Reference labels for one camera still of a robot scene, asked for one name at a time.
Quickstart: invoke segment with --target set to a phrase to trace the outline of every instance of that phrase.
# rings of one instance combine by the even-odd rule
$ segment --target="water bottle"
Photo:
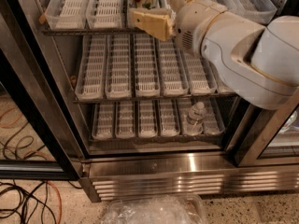
[[[206,117],[205,104],[202,102],[197,102],[193,105],[187,116],[187,135],[196,136],[203,133],[203,121]]]

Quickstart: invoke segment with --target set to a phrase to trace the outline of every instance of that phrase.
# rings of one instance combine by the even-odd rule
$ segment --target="display cooler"
[[[54,158],[1,156],[0,177],[78,180],[92,202],[298,189],[299,93],[278,110],[251,105],[208,61],[131,28],[127,1],[0,0],[2,92]],[[265,25],[299,11],[214,1]],[[206,118],[190,135],[196,102]]]

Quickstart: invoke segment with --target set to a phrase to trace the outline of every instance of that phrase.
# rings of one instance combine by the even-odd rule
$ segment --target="clear plastic wrap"
[[[195,195],[157,196],[110,204],[101,224],[207,224]]]

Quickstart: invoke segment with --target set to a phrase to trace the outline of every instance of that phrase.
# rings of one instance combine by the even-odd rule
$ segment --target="speckled floor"
[[[17,180],[17,185],[26,190],[32,190],[38,181]],[[93,224],[100,223],[109,203],[91,203],[81,189],[74,189],[68,182],[53,182],[60,191],[63,203],[62,224]],[[36,193],[36,197],[45,199],[45,189]],[[299,192],[254,193],[245,195],[202,197],[209,224],[213,223],[246,223],[246,224],[297,224],[299,223]],[[58,199],[53,189],[49,189],[48,205],[55,215],[58,214]],[[5,194],[0,198],[0,209],[11,208],[19,202],[17,192]],[[31,201],[29,210],[35,202]],[[29,223],[41,223],[42,206],[38,206]],[[13,215],[7,219],[0,219],[0,223],[20,223],[20,218]],[[45,212],[44,223],[54,223],[49,212]]]

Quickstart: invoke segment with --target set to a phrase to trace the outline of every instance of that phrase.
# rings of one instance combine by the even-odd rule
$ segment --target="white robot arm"
[[[221,80],[253,105],[278,109],[297,91],[298,17],[280,17],[265,27],[211,1],[167,1],[177,13],[173,24],[168,16],[136,12],[135,26],[162,40],[174,36],[179,49],[213,63]]]

